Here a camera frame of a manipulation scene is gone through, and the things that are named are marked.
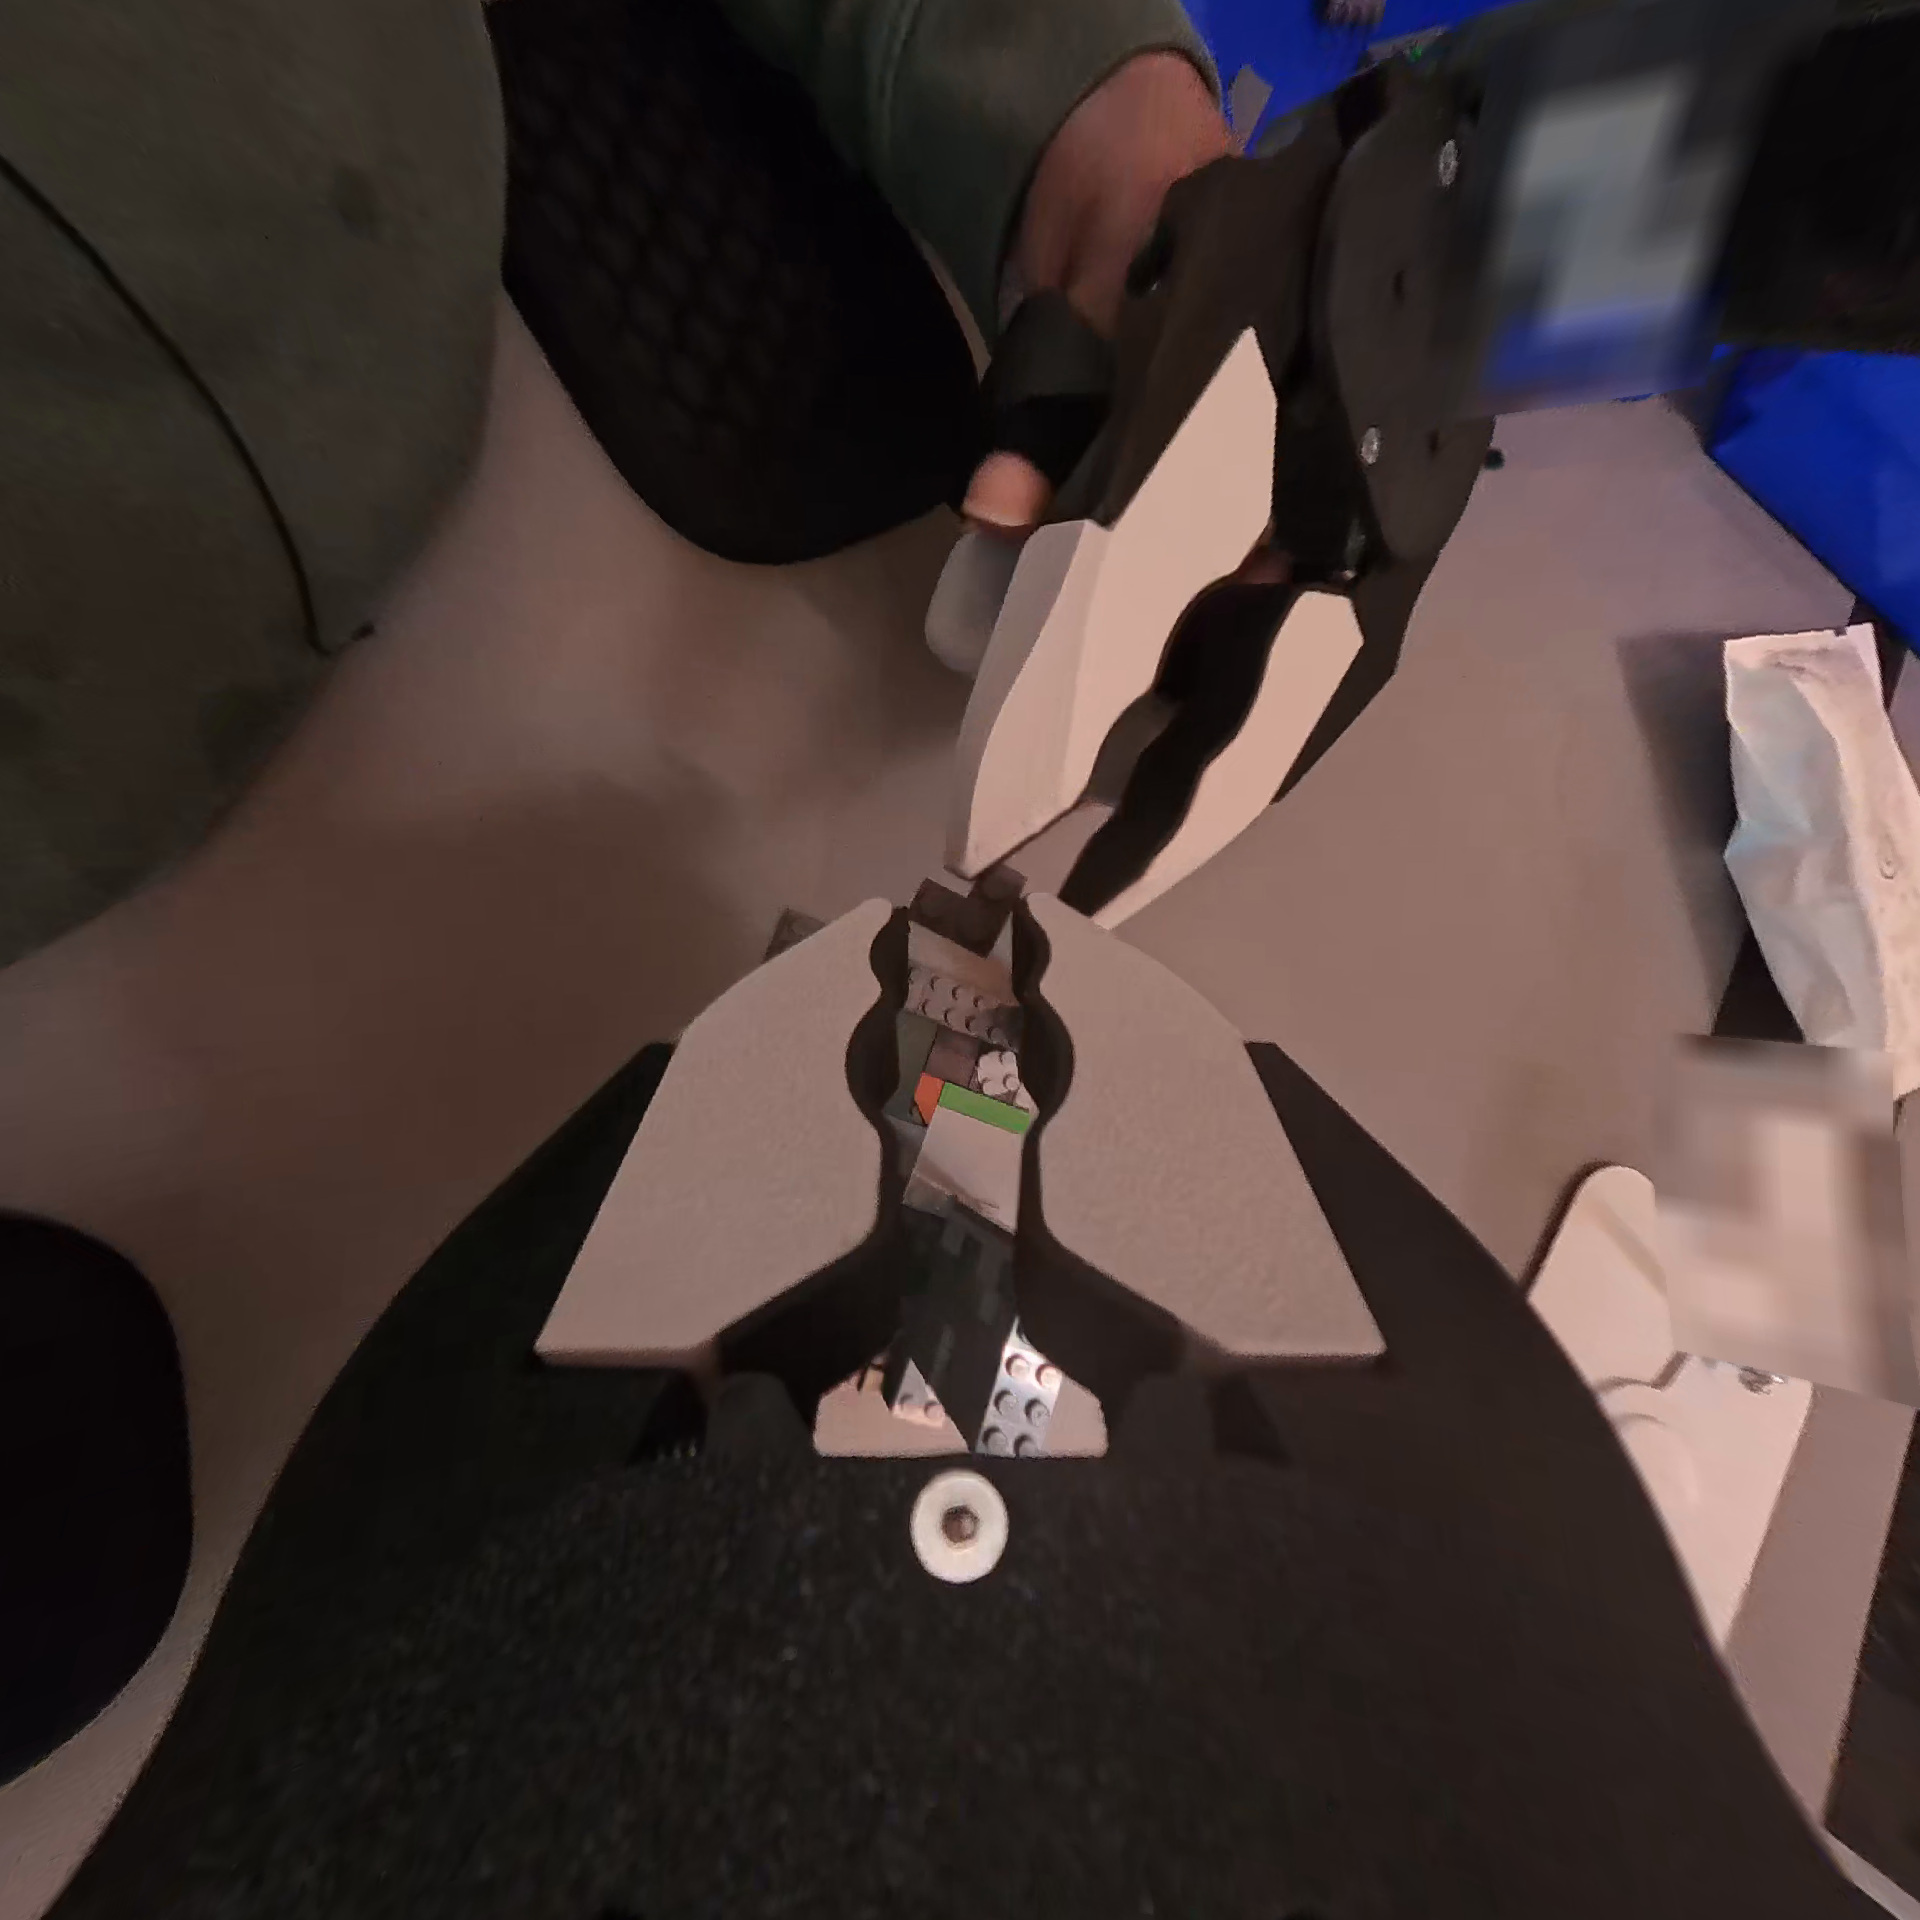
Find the black mesh chair seat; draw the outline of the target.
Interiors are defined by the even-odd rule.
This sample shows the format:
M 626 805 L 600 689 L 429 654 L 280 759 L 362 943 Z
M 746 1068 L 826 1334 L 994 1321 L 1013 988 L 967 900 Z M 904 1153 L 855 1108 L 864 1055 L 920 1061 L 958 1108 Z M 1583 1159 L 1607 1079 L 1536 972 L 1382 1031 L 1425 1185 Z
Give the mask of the black mesh chair seat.
M 958 505 L 967 334 L 801 86 L 706 1 L 488 5 L 486 31 L 502 281 L 630 492 L 756 567 Z

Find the white paper bag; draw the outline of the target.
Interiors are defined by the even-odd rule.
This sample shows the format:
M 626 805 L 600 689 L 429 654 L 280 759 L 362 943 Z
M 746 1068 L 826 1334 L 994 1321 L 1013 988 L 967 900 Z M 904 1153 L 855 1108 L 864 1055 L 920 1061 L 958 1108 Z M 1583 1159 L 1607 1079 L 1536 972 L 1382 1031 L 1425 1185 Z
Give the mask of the white paper bag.
M 1918 796 L 1872 623 L 1727 640 L 1734 826 L 1722 849 L 1805 1041 L 1918 1090 Z

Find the white moulded tray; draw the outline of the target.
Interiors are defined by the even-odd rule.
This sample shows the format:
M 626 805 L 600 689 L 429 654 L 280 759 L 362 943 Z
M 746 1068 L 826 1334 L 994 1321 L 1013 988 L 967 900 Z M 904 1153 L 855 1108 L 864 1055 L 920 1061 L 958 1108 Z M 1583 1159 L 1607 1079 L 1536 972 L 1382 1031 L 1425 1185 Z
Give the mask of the white moulded tray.
M 1582 1172 L 1526 1295 L 1631 1458 L 1774 1764 L 1879 1914 L 1916 1900 L 1829 1833 L 1913 1413 L 1671 1343 L 1647 1180 Z

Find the blue plastic bin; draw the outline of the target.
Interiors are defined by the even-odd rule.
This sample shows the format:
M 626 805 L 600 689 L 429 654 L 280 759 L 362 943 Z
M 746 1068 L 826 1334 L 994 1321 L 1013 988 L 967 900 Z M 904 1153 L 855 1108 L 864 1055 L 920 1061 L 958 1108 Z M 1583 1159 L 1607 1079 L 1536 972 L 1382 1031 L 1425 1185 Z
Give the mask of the blue plastic bin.
M 1502 13 L 1492 1 L 1188 1 L 1218 72 L 1268 84 L 1230 106 L 1265 132 L 1396 41 Z M 1710 380 L 1703 440 L 1713 461 L 1909 644 L 1918 636 L 1916 351 L 1733 348 Z

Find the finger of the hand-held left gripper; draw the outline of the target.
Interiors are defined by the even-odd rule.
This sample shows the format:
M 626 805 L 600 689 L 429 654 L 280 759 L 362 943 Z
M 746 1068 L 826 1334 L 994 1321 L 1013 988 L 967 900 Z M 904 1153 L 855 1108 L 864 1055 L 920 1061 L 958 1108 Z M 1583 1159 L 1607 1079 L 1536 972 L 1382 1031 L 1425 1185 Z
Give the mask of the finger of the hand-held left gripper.
M 1261 538 L 1277 409 L 1246 327 L 1110 524 L 1054 521 L 1024 541 L 956 737 L 952 874 L 998 865 L 1082 797 L 1192 598 Z
M 1237 584 L 1208 592 L 1174 644 L 1168 719 L 1063 880 L 1094 922 L 1128 920 L 1257 823 L 1354 665 L 1359 623 L 1337 592 Z

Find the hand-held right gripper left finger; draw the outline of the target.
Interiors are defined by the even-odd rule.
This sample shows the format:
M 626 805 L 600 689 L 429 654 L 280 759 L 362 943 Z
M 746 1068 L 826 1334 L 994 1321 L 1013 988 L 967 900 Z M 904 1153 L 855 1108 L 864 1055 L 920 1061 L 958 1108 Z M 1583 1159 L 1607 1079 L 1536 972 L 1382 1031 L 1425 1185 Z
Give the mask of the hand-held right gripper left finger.
M 656 1368 L 718 1396 L 821 1401 L 898 1324 L 895 1088 L 908 919 L 872 897 L 759 965 L 684 1029 L 534 1342 L 570 1368 Z

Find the grey brick baseplate build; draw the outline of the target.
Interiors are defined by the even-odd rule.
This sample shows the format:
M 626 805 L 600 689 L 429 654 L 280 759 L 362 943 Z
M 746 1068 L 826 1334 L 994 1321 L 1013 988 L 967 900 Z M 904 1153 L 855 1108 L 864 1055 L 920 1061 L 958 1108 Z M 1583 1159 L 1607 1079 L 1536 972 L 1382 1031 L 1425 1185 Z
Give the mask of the grey brick baseplate build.
M 817 1405 L 826 1455 L 1104 1455 L 1094 1396 L 1021 1321 L 1015 1229 L 1033 1098 L 1001 948 L 908 920 L 898 1080 L 881 1105 L 902 1172 L 902 1308 L 880 1356 Z

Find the grey desk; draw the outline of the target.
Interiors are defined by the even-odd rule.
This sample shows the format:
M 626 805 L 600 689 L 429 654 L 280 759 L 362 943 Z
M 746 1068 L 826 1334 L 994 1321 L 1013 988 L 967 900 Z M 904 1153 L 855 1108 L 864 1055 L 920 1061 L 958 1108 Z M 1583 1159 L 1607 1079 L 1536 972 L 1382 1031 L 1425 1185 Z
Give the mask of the grey desk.
M 1520 1278 L 1586 1165 L 1644 1164 L 1734 962 L 1721 642 L 1853 597 L 1657 400 L 1498 445 L 1382 697 L 1127 937 Z M 199 1495 L 145 1669 L 5 1789 L 5 1914 L 40 1914 L 128 1791 L 394 1288 L 781 908 L 924 878 L 965 704 L 920 640 L 950 538 L 932 514 L 821 565 L 711 560 L 502 311 L 469 488 L 249 805 L 5 974 L 5 1208 L 164 1294 Z

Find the person's left hand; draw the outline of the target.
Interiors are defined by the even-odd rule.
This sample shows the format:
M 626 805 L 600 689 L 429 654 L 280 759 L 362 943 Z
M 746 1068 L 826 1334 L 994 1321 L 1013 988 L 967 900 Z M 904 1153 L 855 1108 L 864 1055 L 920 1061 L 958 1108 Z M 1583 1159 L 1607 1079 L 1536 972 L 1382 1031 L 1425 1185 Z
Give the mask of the person's left hand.
M 982 314 L 988 365 L 1034 297 L 1063 300 L 1108 341 L 1165 193 L 1230 150 L 1216 68 L 1198 39 L 1160 37 L 1114 62 L 1046 132 L 998 220 Z

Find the person's left forearm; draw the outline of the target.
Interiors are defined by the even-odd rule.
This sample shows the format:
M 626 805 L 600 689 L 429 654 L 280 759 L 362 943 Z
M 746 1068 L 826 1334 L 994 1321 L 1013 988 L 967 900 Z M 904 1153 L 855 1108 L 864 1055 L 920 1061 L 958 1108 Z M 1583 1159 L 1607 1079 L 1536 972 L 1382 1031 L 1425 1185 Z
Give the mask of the person's left forearm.
M 980 338 L 994 238 L 1046 132 L 1150 41 L 1201 44 L 1172 1 L 727 1 L 722 13 L 804 89 L 833 148 L 941 262 Z

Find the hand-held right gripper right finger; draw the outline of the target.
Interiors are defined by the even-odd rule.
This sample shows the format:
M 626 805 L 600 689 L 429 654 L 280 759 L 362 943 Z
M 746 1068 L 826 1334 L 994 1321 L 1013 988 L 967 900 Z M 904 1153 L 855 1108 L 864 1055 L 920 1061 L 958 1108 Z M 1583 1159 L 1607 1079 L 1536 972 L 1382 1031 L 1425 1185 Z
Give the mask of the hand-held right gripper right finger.
M 1017 908 L 1024 1329 L 1097 1405 L 1385 1356 L 1301 1151 L 1233 1021 L 1050 894 Z

